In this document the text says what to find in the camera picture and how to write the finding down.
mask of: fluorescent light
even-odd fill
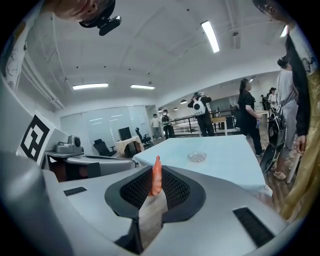
[[[133,84],[133,85],[131,85],[131,88],[153,90],[155,87],[153,87],[153,86],[147,86],[147,85],[137,85],[137,84]]]
[[[217,41],[215,32],[214,32],[214,30],[213,30],[213,28],[211,26],[210,21],[206,20],[206,21],[202,22],[201,26],[202,26],[204,32],[206,33],[206,36],[209,39],[209,42],[210,42],[211,47],[213,49],[213,52],[214,53],[219,52],[220,49],[219,49],[218,41]]]
[[[97,119],[92,119],[92,120],[90,120],[89,122],[91,122],[91,121],[96,121],[96,120],[100,120],[100,119],[103,119],[103,118],[101,117],[101,118],[97,118]]]
[[[75,85],[73,86],[74,90],[80,89],[89,89],[89,88],[101,88],[101,87],[108,87],[108,83],[93,83],[93,84],[83,84],[83,85]]]
[[[286,26],[283,28],[280,37],[281,37],[281,38],[284,38],[284,37],[287,35],[287,32],[288,32],[288,25],[286,25]]]

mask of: black sensor strip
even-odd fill
[[[75,195],[75,194],[78,194],[78,193],[81,193],[81,192],[84,192],[84,191],[87,191],[87,189],[84,188],[83,186],[80,186],[80,187],[76,187],[76,188],[71,188],[71,189],[65,190],[63,192],[68,197],[68,196],[72,196],[72,195]]]
[[[233,213],[257,247],[263,246],[275,237],[249,208],[239,208]]]

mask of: human hand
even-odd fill
[[[306,149],[306,136],[305,135],[299,136],[296,140],[295,146],[296,146],[296,151],[301,155],[303,155]]]

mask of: office chair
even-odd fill
[[[140,133],[139,130],[140,130],[140,129],[139,129],[138,127],[135,128],[136,134],[139,136],[141,142],[144,144],[143,147],[144,147],[144,148],[151,148],[154,144],[150,142],[150,141],[151,141],[151,138],[149,137],[149,134],[145,134],[145,135],[143,136],[143,138],[142,138],[142,135],[141,135],[141,133]]]
[[[115,153],[117,153],[117,151],[114,150],[115,146],[111,147],[112,152],[110,152],[106,146],[106,143],[104,141],[102,141],[102,139],[95,140],[93,146],[99,152],[100,156],[112,157]]]

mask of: black pants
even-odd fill
[[[257,155],[261,154],[261,142],[260,142],[260,133],[259,129],[256,128],[256,124],[250,124],[246,125],[245,127],[242,128],[242,133],[247,136],[247,134],[250,134],[252,140],[253,140],[253,145],[254,145],[254,150]]]
[[[174,128],[171,125],[163,127],[165,139],[174,138]]]
[[[200,131],[202,134],[202,137],[212,137],[215,136],[214,127],[212,125],[210,117],[198,117],[197,118]]]

